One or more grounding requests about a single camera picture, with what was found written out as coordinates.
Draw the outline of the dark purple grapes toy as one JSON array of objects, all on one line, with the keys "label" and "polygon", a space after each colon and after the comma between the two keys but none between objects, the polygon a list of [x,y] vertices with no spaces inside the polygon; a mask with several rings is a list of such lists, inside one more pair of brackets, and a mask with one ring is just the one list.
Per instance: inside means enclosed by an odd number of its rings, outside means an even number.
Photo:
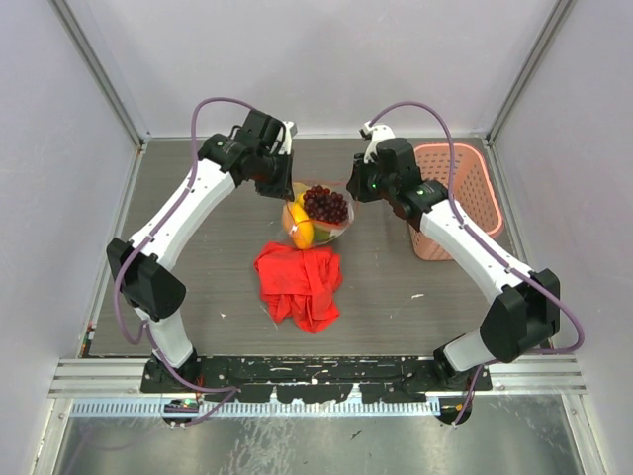
[{"label": "dark purple grapes toy", "polygon": [[347,201],[341,193],[322,185],[315,185],[304,194],[304,210],[310,219],[334,225],[340,225],[348,220]]}]

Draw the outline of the clear zip bag orange zipper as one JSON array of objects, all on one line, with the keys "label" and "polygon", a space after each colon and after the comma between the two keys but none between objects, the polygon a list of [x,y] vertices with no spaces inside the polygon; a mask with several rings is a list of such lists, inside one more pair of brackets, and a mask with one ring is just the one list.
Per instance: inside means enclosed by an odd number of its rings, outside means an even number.
[{"label": "clear zip bag orange zipper", "polygon": [[293,182],[294,199],[282,206],[282,232],[294,248],[322,246],[342,236],[352,225],[356,201],[340,182]]}]

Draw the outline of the pink plastic basket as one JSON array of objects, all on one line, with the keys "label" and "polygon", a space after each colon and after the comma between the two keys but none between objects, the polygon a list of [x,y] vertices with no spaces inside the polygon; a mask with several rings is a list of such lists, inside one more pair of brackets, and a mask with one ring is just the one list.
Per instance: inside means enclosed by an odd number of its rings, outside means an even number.
[{"label": "pink plastic basket", "polygon": [[[424,179],[440,181],[448,186],[449,145],[425,143],[415,149],[416,163]],[[497,238],[503,230],[503,217],[496,193],[482,154],[469,144],[455,144],[454,171],[455,199],[467,215],[491,238]],[[415,255],[425,261],[451,260],[452,257],[439,244],[409,227]]]}]

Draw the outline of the watermelon slice toy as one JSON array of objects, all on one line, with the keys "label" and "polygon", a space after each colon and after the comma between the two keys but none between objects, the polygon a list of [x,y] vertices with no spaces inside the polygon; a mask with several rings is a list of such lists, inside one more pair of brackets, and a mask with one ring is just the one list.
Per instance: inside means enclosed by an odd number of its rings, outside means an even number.
[{"label": "watermelon slice toy", "polygon": [[333,228],[314,224],[314,244],[325,244],[338,237],[345,232],[345,228]]}]

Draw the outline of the orange mango toy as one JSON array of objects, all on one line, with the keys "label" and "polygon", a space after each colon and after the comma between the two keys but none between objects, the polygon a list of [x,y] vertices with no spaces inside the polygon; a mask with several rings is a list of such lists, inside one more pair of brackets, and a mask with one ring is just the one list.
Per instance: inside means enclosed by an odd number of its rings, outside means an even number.
[{"label": "orange mango toy", "polygon": [[290,208],[289,234],[298,249],[309,249],[313,244],[315,235],[313,224],[299,203],[293,204]]}]

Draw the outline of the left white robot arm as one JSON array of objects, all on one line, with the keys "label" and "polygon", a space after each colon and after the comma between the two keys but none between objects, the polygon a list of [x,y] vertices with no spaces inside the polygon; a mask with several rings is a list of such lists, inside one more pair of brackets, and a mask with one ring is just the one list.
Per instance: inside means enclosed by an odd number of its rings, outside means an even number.
[{"label": "left white robot arm", "polygon": [[182,320],[187,289],[172,270],[200,225],[241,183],[253,182],[264,197],[293,198],[295,134],[293,122],[252,109],[230,134],[192,140],[192,165],[172,196],[128,240],[115,237],[107,246],[114,306],[127,302],[140,319],[137,335],[122,333],[132,344],[148,339],[152,363],[176,392],[206,389]]}]

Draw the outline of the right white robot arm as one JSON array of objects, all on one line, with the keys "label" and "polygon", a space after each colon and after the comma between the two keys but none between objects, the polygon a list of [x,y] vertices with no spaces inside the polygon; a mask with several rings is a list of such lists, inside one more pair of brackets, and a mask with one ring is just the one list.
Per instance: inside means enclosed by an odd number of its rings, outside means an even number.
[{"label": "right white robot arm", "polygon": [[399,218],[450,254],[490,305],[477,329],[434,350],[439,386],[457,389],[472,368],[510,363],[559,331],[558,277],[548,269],[535,272],[506,253],[441,182],[423,179],[407,140],[386,139],[355,154],[346,189],[361,203],[388,202]]}]

